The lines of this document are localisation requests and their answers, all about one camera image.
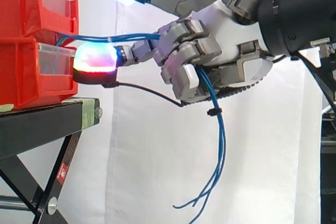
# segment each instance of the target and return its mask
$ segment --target red plastic drawer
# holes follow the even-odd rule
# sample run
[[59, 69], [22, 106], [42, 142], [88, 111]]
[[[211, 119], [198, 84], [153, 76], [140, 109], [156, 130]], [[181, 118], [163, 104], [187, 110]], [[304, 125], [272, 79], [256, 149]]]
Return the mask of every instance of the red plastic drawer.
[[45, 53], [46, 47], [33, 38], [0, 38], [0, 111], [57, 104], [78, 92], [72, 80], [75, 51], [55, 47], [57, 53]]
[[78, 0], [0, 0], [0, 38], [55, 45], [56, 32], [78, 34]]

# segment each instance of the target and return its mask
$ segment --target red sticker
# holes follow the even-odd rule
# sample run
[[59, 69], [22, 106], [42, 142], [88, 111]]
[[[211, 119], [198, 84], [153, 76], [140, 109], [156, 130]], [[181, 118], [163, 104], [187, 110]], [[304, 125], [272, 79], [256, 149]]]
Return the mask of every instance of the red sticker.
[[64, 163], [61, 164], [61, 167], [58, 170], [57, 173], [57, 180], [60, 182], [61, 185], [64, 184], [65, 178], [67, 177], [69, 170], [69, 166], [66, 166]]

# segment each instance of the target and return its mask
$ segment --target black metal frame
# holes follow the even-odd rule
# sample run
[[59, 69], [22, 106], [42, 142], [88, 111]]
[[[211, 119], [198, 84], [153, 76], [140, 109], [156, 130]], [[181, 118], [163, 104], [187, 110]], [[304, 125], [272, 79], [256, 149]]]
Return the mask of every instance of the black metal frame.
[[[99, 100], [94, 100], [94, 110]], [[0, 209], [31, 211], [33, 224], [67, 224], [62, 214], [48, 212], [58, 199], [82, 131], [83, 102], [63, 103], [20, 112], [0, 113], [0, 177], [18, 198], [0, 196]], [[95, 117], [94, 125], [99, 123]], [[45, 190], [18, 154], [65, 137]]]

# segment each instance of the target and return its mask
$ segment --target cable tie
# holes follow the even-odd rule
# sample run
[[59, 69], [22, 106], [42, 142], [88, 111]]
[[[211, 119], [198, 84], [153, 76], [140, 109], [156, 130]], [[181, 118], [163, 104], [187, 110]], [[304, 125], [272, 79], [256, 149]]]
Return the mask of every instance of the cable tie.
[[207, 112], [209, 116], [217, 116], [220, 115], [223, 112], [222, 108], [213, 108]]

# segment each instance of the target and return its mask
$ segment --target bundle of blue wires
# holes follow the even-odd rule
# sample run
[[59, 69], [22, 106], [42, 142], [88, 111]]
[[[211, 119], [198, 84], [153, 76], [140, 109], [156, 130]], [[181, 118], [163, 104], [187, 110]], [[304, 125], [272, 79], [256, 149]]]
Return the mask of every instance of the bundle of blue wires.
[[[217, 101], [216, 92], [214, 90], [213, 85], [211, 84], [211, 81], [208, 75], [201, 67], [196, 67], [196, 71], [197, 71], [197, 74], [200, 80], [203, 80], [205, 85], [208, 88], [208, 91], [211, 95], [212, 103], [214, 105], [214, 109], [220, 110], [220, 107]], [[222, 172], [223, 172], [225, 156], [226, 156], [226, 136], [225, 136], [225, 129], [224, 129], [224, 120], [223, 120], [223, 116], [221, 113], [217, 115], [217, 119], [218, 119], [218, 124], [219, 124], [219, 146], [218, 146], [218, 162], [214, 170], [214, 173], [212, 174], [211, 178], [209, 179], [209, 181], [207, 182], [207, 184], [205, 185], [205, 187], [203, 188], [203, 190], [201, 191], [198, 197], [196, 197], [195, 199], [189, 201], [188, 203], [182, 206], [173, 206], [175, 209], [181, 209], [191, 204], [193, 204], [193, 207], [195, 207], [198, 201], [205, 197], [201, 210], [195, 216], [195, 218], [190, 222], [190, 224], [193, 224], [203, 213], [205, 206], [209, 200], [210, 194], [212, 190], [215, 188], [215, 186], [217, 185], [220, 179], [220, 176], [222, 175]]]
[[89, 42], [100, 42], [100, 43], [119, 43], [119, 42], [130, 42], [130, 41], [139, 41], [139, 40], [159, 40], [159, 34], [125, 34], [125, 35], [116, 35], [109, 37], [95, 37], [95, 36], [83, 36], [83, 35], [66, 35], [62, 34], [63, 37], [57, 41], [56, 46], [60, 46], [67, 39], [75, 39]]

